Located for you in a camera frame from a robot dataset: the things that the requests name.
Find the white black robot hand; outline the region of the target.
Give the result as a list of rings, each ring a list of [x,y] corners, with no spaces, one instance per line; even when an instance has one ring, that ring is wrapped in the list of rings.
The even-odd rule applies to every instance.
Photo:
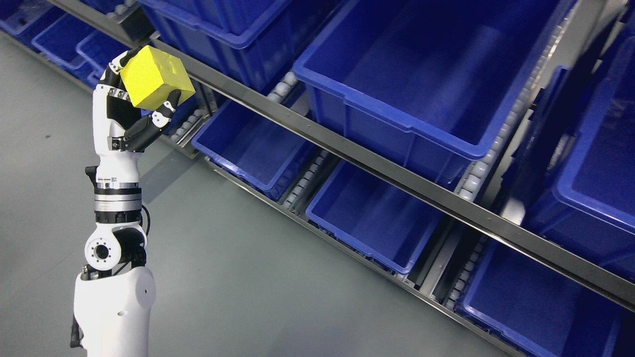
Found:
[[[141,115],[121,79],[125,66],[140,51],[137,47],[112,59],[93,90],[93,141],[100,163],[85,171],[95,188],[127,189],[138,185],[140,155],[166,131],[181,99],[181,90],[174,89],[155,111]]]

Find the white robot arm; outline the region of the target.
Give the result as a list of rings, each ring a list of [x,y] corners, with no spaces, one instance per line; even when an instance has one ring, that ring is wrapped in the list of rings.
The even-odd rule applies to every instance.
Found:
[[[95,230],[75,279],[69,345],[89,357],[147,357],[156,284],[146,266],[139,171],[133,161],[113,158],[85,171],[94,187]]]

